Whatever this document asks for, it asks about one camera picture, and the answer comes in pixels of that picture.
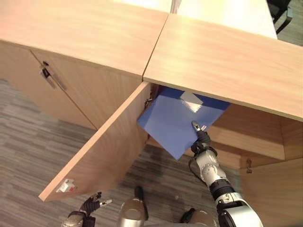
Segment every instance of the wood grain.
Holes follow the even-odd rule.
[[[0,40],[142,77],[167,13],[107,0],[2,0]]]
[[[231,105],[208,129],[212,141],[284,160],[280,116]]]
[[[169,15],[143,80],[303,121],[302,47]]]
[[[303,123],[284,117],[280,117],[279,121],[281,123],[285,161],[303,158]],[[248,158],[252,161],[252,167],[282,161],[256,153],[246,152],[241,154],[241,168],[247,167],[246,161]]]
[[[142,79],[109,67],[88,65],[49,52],[33,51],[66,86],[66,93],[99,129],[141,84]]]
[[[149,145],[153,145],[158,148],[163,148],[153,137],[150,137],[147,142]],[[226,166],[233,169],[240,169],[240,158],[238,154],[234,154],[233,148],[227,146],[222,146],[221,144],[213,144],[213,147],[218,152],[218,161],[222,166]],[[186,156],[192,157],[194,153],[189,149],[184,153]]]
[[[150,84],[143,82],[48,184],[40,199],[61,200],[115,187],[145,146],[147,133],[137,125],[137,118],[149,95]],[[65,179],[73,179],[77,189],[56,193]]]
[[[177,14],[276,39],[266,0],[182,0]]]
[[[39,107],[62,121],[95,129],[58,87],[40,75],[41,65],[29,50],[0,42],[0,75]]]
[[[303,123],[281,118],[285,160],[303,157]]]
[[[240,170],[244,198],[267,227],[302,224],[303,159]]]

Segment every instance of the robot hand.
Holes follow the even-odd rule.
[[[92,212],[100,207],[106,206],[112,200],[99,201],[101,192],[90,196],[82,205],[79,211],[73,211],[63,221],[61,227],[94,227],[96,218],[90,216]]]
[[[260,218],[253,208],[235,192],[220,168],[217,152],[210,146],[210,138],[206,128],[200,128],[198,123],[192,122],[198,139],[191,146],[194,157],[189,162],[191,172],[208,187],[217,206],[220,227],[263,227]],[[195,160],[200,169],[200,176],[191,169],[191,162]]]

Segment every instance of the wooden cabinet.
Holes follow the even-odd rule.
[[[64,85],[64,91],[99,129],[141,84],[142,76],[62,55],[33,50]]]
[[[42,200],[110,189],[146,142],[159,146],[136,124],[149,83],[232,103],[209,134],[220,163],[241,169],[244,197],[268,226],[268,209],[282,210],[276,201],[285,201],[285,191],[290,201],[302,200],[302,174],[296,173],[303,157],[301,47],[109,1],[76,0],[73,7],[52,1],[47,8],[40,1],[5,2],[0,39],[20,47],[1,44],[1,75],[57,118],[98,129]],[[55,88],[38,74],[42,66],[55,75]],[[291,177],[284,184],[288,174],[298,184]],[[56,192],[66,179],[75,190]],[[302,209],[298,201],[295,208]],[[293,208],[285,209],[287,223],[299,220]]]
[[[58,84],[41,75],[42,65],[30,50],[0,42],[0,75],[50,115],[95,129]]]

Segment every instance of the black chair leg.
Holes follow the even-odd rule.
[[[275,18],[274,18],[274,20],[273,20],[273,23],[275,24],[278,20],[279,20],[279,18],[283,15],[283,13],[285,12],[285,9],[284,10],[279,10],[278,12],[277,12],[277,14],[275,15]]]
[[[293,19],[293,10],[288,7],[287,9],[287,13],[286,13],[286,19],[284,21],[284,23],[276,30],[276,34],[280,33]]]

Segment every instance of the metal bracket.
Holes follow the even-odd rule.
[[[152,101],[152,98],[148,98],[145,100],[144,108],[146,109],[149,105],[149,103]]]
[[[251,160],[250,160],[250,159],[247,159],[247,160],[246,160],[246,163],[247,163],[247,171],[246,171],[246,173],[252,174]]]
[[[65,179],[65,181],[60,185],[58,190],[56,192],[72,192],[74,191],[77,187],[73,184],[72,179]]]

